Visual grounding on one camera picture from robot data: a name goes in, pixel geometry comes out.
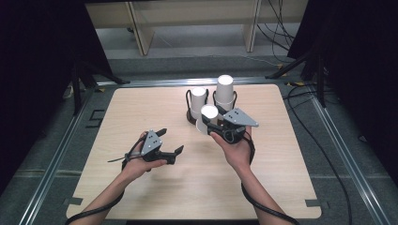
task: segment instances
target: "person's right hand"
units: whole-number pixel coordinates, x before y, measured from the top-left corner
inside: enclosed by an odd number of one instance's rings
[[[246,126],[245,137],[250,139],[252,135],[252,127]],[[220,135],[215,132],[210,132],[210,136],[222,148],[226,161],[234,168],[234,170],[244,170],[250,168],[250,154],[251,149],[245,140],[238,143],[228,143]]]

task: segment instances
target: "light wood surface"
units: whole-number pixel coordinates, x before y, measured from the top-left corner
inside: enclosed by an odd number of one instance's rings
[[[210,95],[216,86],[207,86]],[[81,212],[119,174],[121,158],[148,129],[167,128],[161,151],[184,145],[175,165],[166,165],[129,185],[107,218],[120,219],[245,219],[256,218],[244,198],[240,181],[221,148],[186,119],[189,86],[118,89],[99,129],[67,216]],[[316,196],[299,145],[273,84],[235,85],[236,107],[256,120],[252,168],[286,214],[318,218],[320,207],[307,207]]]

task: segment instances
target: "floor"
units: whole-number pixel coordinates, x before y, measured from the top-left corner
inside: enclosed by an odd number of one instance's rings
[[[261,28],[272,38],[272,32],[263,25]],[[270,24],[269,28],[274,29],[275,24]],[[290,35],[294,36],[299,29],[299,24],[286,24],[285,28]],[[278,65],[287,65],[292,61],[285,57],[286,50],[273,45],[259,29],[256,32],[254,51],[246,52],[239,25],[156,28],[156,34],[147,56],[139,54],[135,38],[127,29],[100,29],[98,35],[107,58],[112,62],[111,65],[119,62],[117,60],[149,61],[164,58],[177,60],[178,58],[198,57],[223,59],[235,56],[254,62],[261,60],[262,64],[276,68]],[[284,37],[277,37],[276,40],[285,48],[289,47]],[[264,75],[242,79],[242,82],[257,82],[258,79],[263,79]],[[169,74],[167,78],[173,79],[174,77]],[[186,78],[179,79],[181,79],[178,80],[179,82],[187,80]],[[139,80],[141,82],[137,82],[136,85],[148,84],[145,76]],[[99,82],[104,88],[108,88],[106,80]],[[151,80],[151,83],[154,84],[160,82],[167,83],[167,81],[157,81],[154,78]],[[283,95],[293,89],[292,86],[284,85],[284,81],[275,82],[280,86]],[[113,89],[115,88],[110,84],[107,90]],[[311,89],[301,89],[298,92],[309,90],[311,91]],[[82,114],[82,118],[72,116],[72,98],[65,99],[65,104],[60,107],[58,113],[52,118],[52,122],[43,131],[42,139],[37,141],[26,161],[8,185],[8,189],[1,196],[0,224],[24,224],[26,207],[31,203],[32,197],[37,196],[37,187],[45,178],[46,172],[50,170],[54,170],[54,176],[48,179],[50,183],[48,189],[41,192],[40,201],[36,202],[40,209],[30,221],[34,221],[31,224],[59,224],[66,218],[65,210],[70,201],[69,198],[73,194],[79,174],[84,167],[84,160],[79,160],[79,158],[87,157],[89,151],[86,149],[90,149],[97,134],[97,131],[93,129],[87,132],[87,126],[97,123],[97,121],[90,120],[91,112],[93,109],[106,109],[112,97],[112,95],[102,95],[100,91],[91,93],[90,90],[81,90],[81,92],[84,97],[89,99],[85,103],[87,112]],[[323,210],[323,215],[319,220],[303,219],[300,222],[302,224],[347,224],[348,217],[352,216],[352,224],[397,224],[398,216],[395,213],[398,211],[397,186],[392,183],[370,146],[359,140],[360,131],[356,129],[349,113],[344,110],[344,106],[338,103],[338,98],[332,93],[327,95],[329,107],[325,111],[317,107],[313,96],[303,95],[303,97],[292,98],[291,103],[295,110],[291,109],[287,101],[286,109],[291,116],[298,136],[298,143],[303,148],[302,153]],[[312,130],[315,136],[328,137],[319,139],[319,142],[326,149],[339,177],[343,180],[351,199],[351,214],[347,212],[342,186],[325,160],[325,154],[318,150],[293,111],[297,112],[300,121],[309,130]],[[325,129],[324,124],[328,122],[329,116],[332,118],[332,123],[338,128],[339,136],[343,137],[343,143],[349,149],[348,157],[344,156],[344,149],[343,151],[336,150],[336,145],[338,145],[336,142],[339,140],[334,142],[330,138],[329,131]],[[73,120],[79,125],[78,127],[69,126]],[[74,132],[73,139],[79,139],[78,142],[66,140],[65,134],[71,130]],[[51,165],[56,163],[54,159],[57,158],[61,159],[59,168],[51,168]],[[351,173],[352,168],[348,168],[347,165],[354,165],[354,174]],[[104,224],[125,223],[126,221],[115,220],[104,222]]]

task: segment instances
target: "hand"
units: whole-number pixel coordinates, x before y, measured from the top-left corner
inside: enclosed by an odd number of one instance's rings
[[[252,135],[252,127],[246,126],[245,137],[250,139]],[[210,136],[214,141],[222,148],[226,161],[234,168],[238,169],[249,169],[250,168],[250,154],[251,149],[249,144],[245,140],[241,140],[238,143],[228,143],[220,135],[215,132],[210,132]]]
[[[147,132],[143,132],[140,138],[144,137]],[[133,152],[139,152],[144,144],[144,141],[140,141],[137,146],[134,148]],[[137,179],[138,177],[142,176],[145,172],[149,172],[152,168],[157,168],[162,165],[165,165],[167,160],[160,159],[156,161],[146,162],[141,157],[131,159],[125,166],[122,174],[125,176],[129,182]]]

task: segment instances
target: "gray carpet floor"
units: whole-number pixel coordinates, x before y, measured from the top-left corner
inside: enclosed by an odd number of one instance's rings
[[[174,59],[137,59],[137,60],[110,60],[114,74],[128,81],[161,82],[172,79],[198,79],[216,78],[221,74],[230,74],[233,77],[245,77],[263,79],[265,75],[276,71],[276,67],[270,64],[243,57],[186,57]],[[293,88],[286,85],[287,82],[300,80],[299,73],[302,67],[297,67],[287,76],[279,80],[266,80],[264,83],[276,83],[283,97]],[[99,82],[106,82],[101,76],[96,76]],[[95,140],[98,128],[87,127],[95,125],[96,121],[90,121],[90,116],[95,110],[104,110],[112,98],[117,85],[103,86],[102,91],[95,91],[83,112],[83,117],[58,168],[49,192],[40,207],[34,224],[63,224],[66,221],[68,206],[65,200],[72,197],[73,191],[79,181],[80,172],[84,168],[91,146]],[[378,161],[372,148],[359,140],[360,131],[353,123],[351,115],[332,90],[326,88],[327,110],[336,127],[344,137],[344,141],[351,154],[361,167],[366,179],[375,191],[380,205],[391,221],[398,224],[398,189],[395,186],[383,166]],[[306,92],[306,87],[300,87],[295,93]],[[82,90],[83,97],[87,97],[88,91]],[[312,95],[292,97],[299,119],[313,133],[319,141],[328,158],[332,162],[338,175],[343,180],[344,188],[349,195],[351,204],[351,216],[353,224],[375,224],[368,207],[360,196],[350,174],[347,172],[334,143],[325,129],[318,112],[312,102]],[[314,140],[298,122],[297,117],[290,109],[287,100],[286,109],[298,138],[302,155],[304,156],[311,180],[314,185],[318,200],[322,205],[322,216],[318,219],[301,219],[301,224],[347,224],[347,200],[344,197],[343,187],[327,163]],[[57,114],[51,118],[50,123],[43,130],[43,136],[37,140],[26,160],[8,184],[8,188],[0,198],[0,224],[18,224],[23,212],[34,194],[38,183],[54,156],[73,114],[73,99],[67,98],[60,103]],[[106,220],[103,224],[126,224],[122,220]],[[222,224],[220,221],[135,221],[131,224]]]

